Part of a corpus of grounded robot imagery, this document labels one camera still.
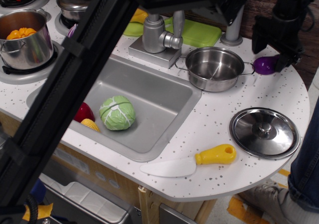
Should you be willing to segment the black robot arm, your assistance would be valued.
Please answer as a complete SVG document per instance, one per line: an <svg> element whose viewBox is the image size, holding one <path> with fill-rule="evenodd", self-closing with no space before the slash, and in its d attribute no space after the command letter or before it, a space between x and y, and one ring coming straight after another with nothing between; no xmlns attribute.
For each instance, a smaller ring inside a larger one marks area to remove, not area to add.
<svg viewBox="0 0 319 224"><path fill-rule="evenodd" d="M0 212L23 214L36 179L108 60L137 7L150 14L213 7L230 25L246 0L92 0L75 34L63 41L35 103L14 137L0 150ZM296 62L304 49L298 32L313 0L277 0L272 18L256 17L252 50L267 45L281 54L279 68Z"/></svg>

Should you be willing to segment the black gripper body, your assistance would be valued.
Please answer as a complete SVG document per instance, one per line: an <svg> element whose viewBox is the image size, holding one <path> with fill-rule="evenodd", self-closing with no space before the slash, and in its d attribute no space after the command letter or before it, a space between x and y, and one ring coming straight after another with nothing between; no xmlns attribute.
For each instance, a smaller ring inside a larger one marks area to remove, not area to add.
<svg viewBox="0 0 319 224"><path fill-rule="evenodd" d="M268 45L275 48L280 54L289 53L295 55L295 62L298 64L302 58L305 49L301 44L299 31L310 31L302 28L306 15L314 18L309 4L314 0L277 0L272 9L272 17L255 17L253 31L265 31L269 35Z"/></svg>

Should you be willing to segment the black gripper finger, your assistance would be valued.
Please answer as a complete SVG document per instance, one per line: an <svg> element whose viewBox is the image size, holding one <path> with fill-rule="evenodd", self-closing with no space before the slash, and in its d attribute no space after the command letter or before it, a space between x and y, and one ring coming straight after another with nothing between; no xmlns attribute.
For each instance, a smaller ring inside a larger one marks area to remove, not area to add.
<svg viewBox="0 0 319 224"><path fill-rule="evenodd" d="M281 72L284 68L289 67L295 62L295 55L289 53L281 53L275 64L275 72Z"/></svg>
<svg viewBox="0 0 319 224"><path fill-rule="evenodd" d="M257 54L264 50L269 43L269 35L265 31L253 31L252 34L252 51Z"/></svg>

